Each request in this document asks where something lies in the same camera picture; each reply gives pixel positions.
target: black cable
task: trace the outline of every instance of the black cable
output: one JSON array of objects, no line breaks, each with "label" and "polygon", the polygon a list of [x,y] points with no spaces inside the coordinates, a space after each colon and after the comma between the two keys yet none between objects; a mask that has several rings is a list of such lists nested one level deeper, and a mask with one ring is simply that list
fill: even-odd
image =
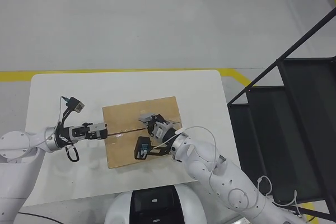
[{"label": "black cable", "polygon": [[71,162],[78,162],[80,160],[80,157],[78,156],[78,152],[77,152],[77,148],[76,147],[73,147],[73,150],[76,154],[76,159],[72,159],[72,157],[69,155],[69,152],[68,152],[68,148],[67,146],[65,147],[65,150],[66,150],[66,153],[67,153],[67,157],[68,159],[71,161]]},{"label": "black cable", "polygon": [[49,218],[49,217],[46,217],[46,216],[41,216],[39,214],[31,214],[31,213],[26,213],[26,212],[18,212],[17,214],[26,214],[28,216],[36,216],[36,217],[40,217],[40,218],[46,218],[47,220],[51,220],[53,222],[57,222],[57,223],[63,224],[62,222],[54,220],[53,218]]},{"label": "black cable", "polygon": [[311,222],[312,220],[314,220],[314,218],[316,218],[315,216],[312,217],[310,220],[308,220],[308,222]]}]

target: white robot body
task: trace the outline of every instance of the white robot body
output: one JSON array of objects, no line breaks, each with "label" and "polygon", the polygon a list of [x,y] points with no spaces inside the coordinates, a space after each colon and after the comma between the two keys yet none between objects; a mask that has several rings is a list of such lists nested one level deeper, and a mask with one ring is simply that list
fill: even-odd
[{"label": "white robot body", "polygon": [[[31,135],[25,132],[9,132],[0,139],[0,223],[12,223],[17,212],[32,192],[45,156],[46,129]],[[15,148],[29,148],[13,151]]]},{"label": "white robot body", "polygon": [[[174,185],[178,193],[185,224],[207,224],[202,203],[193,190],[184,184]],[[109,207],[105,224],[130,224],[130,205],[132,191],[121,193]]]}]

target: cable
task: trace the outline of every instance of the cable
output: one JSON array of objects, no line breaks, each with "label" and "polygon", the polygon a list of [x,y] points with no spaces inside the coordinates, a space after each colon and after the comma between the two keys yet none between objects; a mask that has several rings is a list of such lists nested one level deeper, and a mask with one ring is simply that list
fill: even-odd
[{"label": "cable", "polygon": [[311,222],[312,220],[314,220],[316,217],[312,217],[311,219],[307,220],[308,222]]},{"label": "cable", "polygon": [[[63,96],[60,96],[60,107],[59,107],[60,109],[59,109],[59,116],[58,116],[58,120],[57,120],[57,125],[59,124],[60,118],[61,118],[61,99],[63,99],[63,98],[64,98]],[[35,148],[36,146],[39,146],[42,143],[46,142],[54,133],[55,133],[55,128],[52,131],[52,133],[45,140],[43,140],[42,142],[40,142],[40,143],[38,143],[38,144],[36,144],[34,146],[29,146],[29,147],[24,147],[24,148],[10,148],[10,149],[1,148],[0,152],[1,151],[7,151],[7,150],[26,150],[26,152],[23,155],[21,155],[19,157],[16,157],[16,158],[11,158],[10,160],[8,160],[8,162],[10,162],[12,160],[16,160],[18,158],[22,158],[22,157],[26,156],[27,154],[29,154],[29,152],[32,150],[32,148]]]},{"label": "cable", "polygon": [[[74,150],[74,153],[76,154],[76,159],[74,160],[70,154],[69,154],[69,150],[73,148]],[[78,155],[78,152],[77,152],[77,148],[72,144],[70,148],[68,148],[67,146],[65,147],[65,150],[66,150],[66,153],[67,153],[67,157],[68,159],[71,161],[71,162],[78,162],[80,160],[80,157]]]},{"label": "cable", "polygon": [[53,218],[49,218],[49,217],[46,217],[46,216],[41,216],[41,215],[39,215],[39,214],[31,214],[31,213],[26,213],[26,212],[18,212],[17,214],[26,214],[26,215],[28,215],[28,216],[36,216],[36,217],[40,217],[40,218],[46,218],[47,220],[51,220],[51,221],[53,221],[53,222],[63,224],[63,222],[54,220]]},{"label": "cable", "polygon": [[[270,179],[269,179],[267,176],[263,175],[263,176],[261,176],[260,178],[266,178],[266,179],[268,179],[268,181],[269,181],[269,184],[270,184],[270,191],[265,195],[265,196],[267,196],[267,195],[270,194],[271,191],[273,190],[273,185],[272,185]],[[294,191],[293,191],[293,200],[292,200],[291,202],[289,202],[289,203],[287,203],[287,204],[278,204],[278,203],[276,203],[276,202],[273,201],[272,203],[275,204],[275,205],[281,206],[281,207],[290,206],[290,205],[292,205],[292,204],[295,203],[295,207],[296,207],[296,211],[297,211],[297,213],[298,213],[298,214],[301,216],[301,218],[307,223],[308,221],[304,218],[304,216],[302,216],[302,214],[300,213],[300,210],[298,209],[298,205],[297,205],[297,200],[296,200],[296,198],[297,198],[297,191],[294,190]]]}]

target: stair step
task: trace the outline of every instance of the stair step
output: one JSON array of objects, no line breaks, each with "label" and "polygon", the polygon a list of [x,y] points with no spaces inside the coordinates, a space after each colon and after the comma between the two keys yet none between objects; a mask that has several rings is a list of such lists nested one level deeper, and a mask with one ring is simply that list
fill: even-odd
[{"label": "stair step", "polygon": [[[253,119],[248,104],[234,104],[229,108],[237,153],[242,171],[257,186],[257,180],[266,175],[263,157],[256,137]],[[260,192],[269,192],[268,182],[260,184]]]},{"label": "stair step", "polygon": [[252,87],[247,98],[275,200],[322,198],[284,87]]},{"label": "stair step", "polygon": [[336,60],[289,58],[278,68],[319,182],[336,199]]}]

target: black staircase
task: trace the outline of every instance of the black staircase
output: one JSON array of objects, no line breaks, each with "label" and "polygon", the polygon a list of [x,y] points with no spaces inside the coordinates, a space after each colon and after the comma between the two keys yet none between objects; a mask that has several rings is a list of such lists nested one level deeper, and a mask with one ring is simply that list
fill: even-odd
[{"label": "black staircase", "polygon": [[[268,176],[274,199],[325,200],[330,214],[305,214],[336,222],[336,56],[287,58],[336,16],[328,13],[229,103],[241,168],[256,183]],[[278,67],[284,86],[253,87]],[[246,94],[247,104],[233,104]],[[262,192],[269,190],[263,184]]]}]

